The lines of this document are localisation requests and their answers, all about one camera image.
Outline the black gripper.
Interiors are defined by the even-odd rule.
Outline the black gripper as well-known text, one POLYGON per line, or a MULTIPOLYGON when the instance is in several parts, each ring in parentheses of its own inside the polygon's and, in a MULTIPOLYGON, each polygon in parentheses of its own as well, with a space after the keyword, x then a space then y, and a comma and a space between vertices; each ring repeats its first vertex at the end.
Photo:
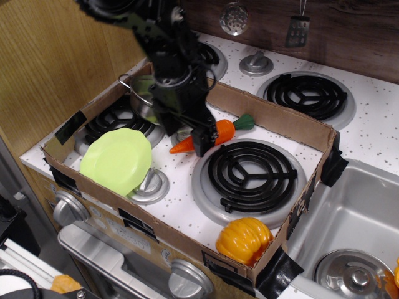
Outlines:
POLYGON ((198 157, 203 157, 218 137, 216 120, 206 107, 206 98, 213 87, 207 81, 189 81, 176 87, 155 83, 150 87, 157 122, 168 136, 184 125, 192 128, 198 157))

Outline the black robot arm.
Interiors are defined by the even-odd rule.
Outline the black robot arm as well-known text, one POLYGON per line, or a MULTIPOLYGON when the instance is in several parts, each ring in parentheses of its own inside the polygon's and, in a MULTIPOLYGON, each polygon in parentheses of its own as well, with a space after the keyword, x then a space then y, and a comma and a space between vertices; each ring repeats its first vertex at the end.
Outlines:
POLYGON ((216 120, 206 107, 213 88, 199 53, 200 42, 178 1, 77 1, 96 21, 129 29, 153 65, 153 111, 169 136, 191 127, 197 156, 216 142, 216 120))

